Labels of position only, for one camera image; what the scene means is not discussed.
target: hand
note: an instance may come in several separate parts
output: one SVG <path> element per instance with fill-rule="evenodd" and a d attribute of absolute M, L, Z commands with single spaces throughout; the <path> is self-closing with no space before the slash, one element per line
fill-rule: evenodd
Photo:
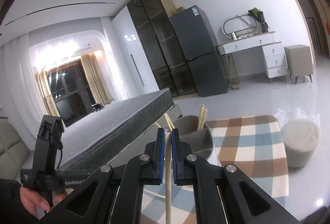
<path fill-rule="evenodd" d="M 61 202 L 65 197 L 67 197 L 67 195 L 68 194 L 66 191 L 63 190 L 63 192 L 54 196 L 54 202 Z M 31 191 L 21 186 L 19 190 L 19 196 L 24 208 L 35 217 L 38 217 L 36 206 L 45 210 L 46 212 L 51 210 L 49 203 L 36 191 Z"/>

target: person's sleeve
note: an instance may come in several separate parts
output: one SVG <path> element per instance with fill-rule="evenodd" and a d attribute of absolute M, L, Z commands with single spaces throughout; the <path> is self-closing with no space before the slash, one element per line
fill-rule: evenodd
<path fill-rule="evenodd" d="M 22 205 L 19 197 L 21 185 L 14 180 L 0 179 L 0 223 L 35 224 L 38 219 Z"/>

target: silver screw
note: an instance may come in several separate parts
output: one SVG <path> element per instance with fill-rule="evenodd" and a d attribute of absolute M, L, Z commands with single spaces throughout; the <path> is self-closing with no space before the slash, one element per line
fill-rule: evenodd
<path fill-rule="evenodd" d="M 233 172 L 236 171 L 236 166 L 234 166 L 234 165 L 227 165 L 226 166 L 226 169 L 227 169 L 228 172 L 233 173 Z"/>
<path fill-rule="evenodd" d="M 140 160 L 142 160 L 142 161 L 147 161 L 147 160 L 149 160 L 149 155 L 148 154 L 141 154 L 140 155 Z"/>
<path fill-rule="evenodd" d="M 107 173 L 107 172 L 109 172 L 111 170 L 111 166 L 110 165 L 103 165 L 103 166 L 101 166 L 101 169 L 100 170 L 103 173 Z"/>
<path fill-rule="evenodd" d="M 189 160 L 189 161 L 196 161 L 197 160 L 197 156 L 195 154 L 189 154 L 187 156 L 187 160 Z"/>

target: refrigerator door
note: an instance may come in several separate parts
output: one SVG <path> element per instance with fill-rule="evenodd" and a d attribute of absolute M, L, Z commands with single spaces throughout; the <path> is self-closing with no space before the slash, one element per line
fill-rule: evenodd
<path fill-rule="evenodd" d="M 217 40 L 206 14 L 193 6 L 170 17 L 187 60 L 215 52 Z"/>
<path fill-rule="evenodd" d="M 228 92 L 228 76 L 223 59 L 217 53 L 198 57 L 189 62 L 198 96 L 223 94 Z"/>

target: gray mattress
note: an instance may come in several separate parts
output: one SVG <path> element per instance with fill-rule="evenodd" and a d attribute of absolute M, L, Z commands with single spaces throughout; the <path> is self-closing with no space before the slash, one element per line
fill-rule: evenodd
<path fill-rule="evenodd" d="M 172 106 L 171 93 L 164 89 L 87 115 L 65 129 L 60 169 L 96 170 L 111 162 Z"/>

